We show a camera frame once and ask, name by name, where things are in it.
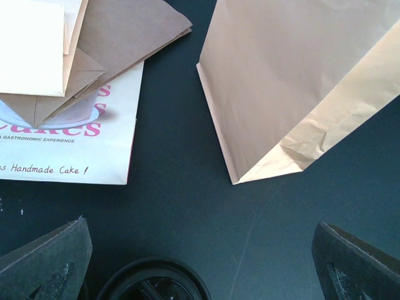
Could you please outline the orange kraft paper bag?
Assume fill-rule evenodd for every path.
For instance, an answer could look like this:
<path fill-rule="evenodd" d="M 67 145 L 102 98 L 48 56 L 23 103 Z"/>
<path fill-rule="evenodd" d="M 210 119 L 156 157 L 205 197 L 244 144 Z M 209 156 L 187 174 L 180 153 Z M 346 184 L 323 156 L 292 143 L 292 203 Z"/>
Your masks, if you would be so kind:
<path fill-rule="evenodd" d="M 398 1 L 218 1 L 197 64 L 233 184 L 304 171 L 399 95 Z"/>

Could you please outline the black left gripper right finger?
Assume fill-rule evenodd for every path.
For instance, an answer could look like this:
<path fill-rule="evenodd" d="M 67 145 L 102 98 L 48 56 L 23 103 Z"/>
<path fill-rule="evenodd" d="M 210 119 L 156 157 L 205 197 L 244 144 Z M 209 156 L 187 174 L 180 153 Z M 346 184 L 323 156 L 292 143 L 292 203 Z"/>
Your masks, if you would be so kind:
<path fill-rule="evenodd" d="M 319 222 L 312 257 L 325 299 L 399 299 L 399 260 Z"/>

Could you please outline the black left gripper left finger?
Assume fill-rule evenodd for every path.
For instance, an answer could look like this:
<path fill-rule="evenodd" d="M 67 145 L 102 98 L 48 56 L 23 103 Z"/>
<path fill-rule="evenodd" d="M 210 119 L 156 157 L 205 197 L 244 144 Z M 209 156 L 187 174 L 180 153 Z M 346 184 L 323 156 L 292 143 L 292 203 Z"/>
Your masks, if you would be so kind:
<path fill-rule="evenodd" d="M 89 299 L 93 245 L 80 217 L 1 257 L 1 299 Z"/>

